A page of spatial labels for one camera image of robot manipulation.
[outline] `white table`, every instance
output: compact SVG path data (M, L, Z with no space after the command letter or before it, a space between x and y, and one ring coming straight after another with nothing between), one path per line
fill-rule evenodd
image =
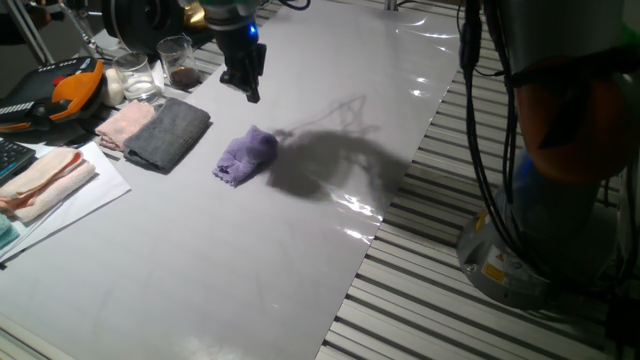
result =
M374 9L384 7L382 0L344 1ZM455 20L455 6L423 2L407 4L401 11ZM259 11L258 23L264 23L278 8L280 5L273 3ZM479 66L485 72L494 72L501 66L497 53L489 45L486 28L484 30ZM222 63L221 53L214 44L196 51L196 59L199 70L207 76ZM189 95L165 91L171 92L168 96L181 99ZM415 359L420 355L458 359L474 351L507 359L519 354L525 358L582 360L602 358L601 349L607 358L615 358L616 351L624 354L623 357L633 357L628 349L616 349L615 345L605 343L602 326L605 304L585 303L574 315L552 314L551 318L547 312L523 313L496 308L495 303L461 277L452 246L461 227L481 208L466 148L464 91L462 74L458 72L384 215L317 359L350 359L352 355L385 360ZM478 75L474 79L474 97L476 106L482 109L476 114L478 133L482 135L480 147L485 154L501 156L502 129L506 125L504 85L499 79ZM104 118L109 113L99 116ZM499 171L493 168L487 171L494 185L499 184ZM609 201L615 206L620 186L616 181L611 185ZM603 202L603 191L599 201ZM65 258L65 261L75 263L72 259ZM60 263L56 262L56 268L59 267ZM454 292L452 288L464 291ZM26 304L33 302L29 300L28 290L20 294ZM40 313L51 309L56 308L49 306ZM6 321L8 319L0 317L3 326ZM18 331L16 326L19 324L10 332L22 335L24 330ZM41 342L34 344L28 334L24 338L39 350L46 347ZM217 354L216 348L207 349L197 341L191 341L188 348L190 355L197 353L200 358ZM225 358L224 355L234 358L236 354L226 349L220 357Z
M261 35L261 103L214 74L186 99L214 122L189 156L169 176L119 162L133 191L11 263L1 313L79 359L316 355L454 76L457 31L317 2ZM231 189L210 171L253 123L294 138Z

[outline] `white paper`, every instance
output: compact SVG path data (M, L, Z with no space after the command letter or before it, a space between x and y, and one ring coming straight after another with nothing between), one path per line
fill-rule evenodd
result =
M41 144L23 145L36 150L38 157L55 149ZM28 224L29 226L14 221L13 225L20 233L20 238L0 251L0 261L36 244L49 234L71 225L131 190L98 145L90 142L80 148L80 151L84 159L96 167L96 176L46 214Z

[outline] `yellow warning label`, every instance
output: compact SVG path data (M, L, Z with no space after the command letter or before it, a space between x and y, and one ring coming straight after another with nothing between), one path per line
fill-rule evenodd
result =
M504 271L489 264L488 262L484 264L484 267L482 268L482 272L488 277L490 277L491 279L499 282L500 284L504 282Z

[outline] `pink cloth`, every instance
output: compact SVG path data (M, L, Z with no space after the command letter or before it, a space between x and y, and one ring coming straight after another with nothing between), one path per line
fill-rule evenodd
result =
M27 206L13 210L14 215L24 223L37 218L84 185L95 173L96 167L82 160L80 165L65 177L38 190L38 194L29 200Z
M132 101L124 109L98 126L100 145L116 151L124 151L124 141L135 134L156 115L153 106Z
M55 149L0 188L0 212L29 222L63 201L95 172L80 151Z

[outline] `metal rod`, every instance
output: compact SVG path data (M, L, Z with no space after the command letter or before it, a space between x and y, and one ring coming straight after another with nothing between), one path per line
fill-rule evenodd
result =
M42 41L38 29L33 25L24 5L17 0L2 0L2 4L9 12L9 16L11 16L20 34L22 34L36 61L42 66L53 64L55 62L53 56L51 56L47 45Z
M80 33L80 37L82 37L82 46L87 51L87 54L94 58L97 57L96 48L98 47L98 45L93 38L93 33L91 32L88 24L84 22L84 19L78 18L77 12L69 9L69 7L67 7L64 3L60 4L60 8L65 13L65 15L67 15L69 20L71 20L71 23L76 28L76 30L78 30L78 33Z

